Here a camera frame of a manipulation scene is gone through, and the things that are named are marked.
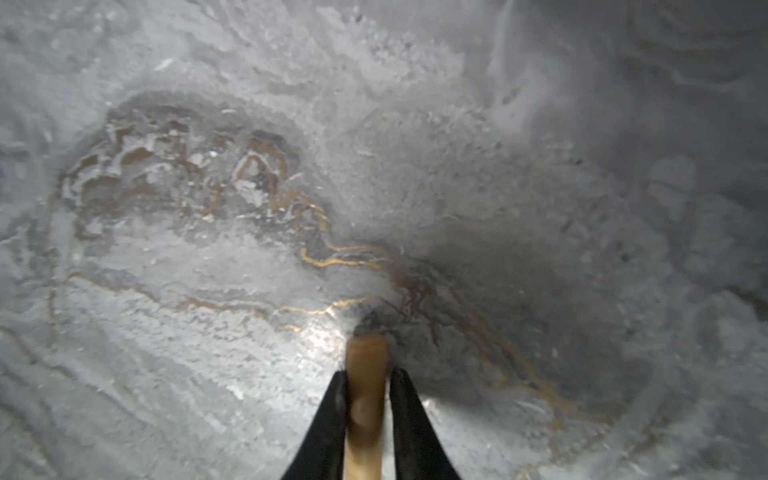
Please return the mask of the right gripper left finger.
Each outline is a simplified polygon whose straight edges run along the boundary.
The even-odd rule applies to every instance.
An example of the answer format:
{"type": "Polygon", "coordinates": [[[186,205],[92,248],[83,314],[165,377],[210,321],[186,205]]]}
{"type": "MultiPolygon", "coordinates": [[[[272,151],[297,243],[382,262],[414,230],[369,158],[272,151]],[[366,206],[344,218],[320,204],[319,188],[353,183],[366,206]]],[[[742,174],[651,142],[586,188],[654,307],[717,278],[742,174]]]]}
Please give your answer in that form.
{"type": "Polygon", "coordinates": [[[347,373],[334,373],[282,480],[342,480],[349,420],[347,373]]]}

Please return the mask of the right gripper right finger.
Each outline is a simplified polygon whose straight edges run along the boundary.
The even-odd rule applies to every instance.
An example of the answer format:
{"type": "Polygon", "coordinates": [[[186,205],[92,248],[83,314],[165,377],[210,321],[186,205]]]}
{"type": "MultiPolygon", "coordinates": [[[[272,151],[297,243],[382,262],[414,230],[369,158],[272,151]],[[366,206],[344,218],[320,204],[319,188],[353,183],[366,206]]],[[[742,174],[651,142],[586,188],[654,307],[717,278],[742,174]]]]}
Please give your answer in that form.
{"type": "Polygon", "coordinates": [[[396,479],[460,480],[405,369],[392,369],[389,397],[396,479]]]}

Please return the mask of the orange pen cap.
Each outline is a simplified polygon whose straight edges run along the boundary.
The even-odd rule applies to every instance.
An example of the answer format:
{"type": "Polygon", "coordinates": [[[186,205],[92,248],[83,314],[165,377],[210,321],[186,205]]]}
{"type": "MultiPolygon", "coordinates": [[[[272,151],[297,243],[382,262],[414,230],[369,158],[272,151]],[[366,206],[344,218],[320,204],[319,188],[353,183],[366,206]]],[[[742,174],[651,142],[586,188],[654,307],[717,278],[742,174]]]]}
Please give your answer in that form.
{"type": "Polygon", "coordinates": [[[381,335],[347,342],[349,418],[345,438],[344,478],[380,479],[382,426],[388,373],[388,346],[381,335]]]}

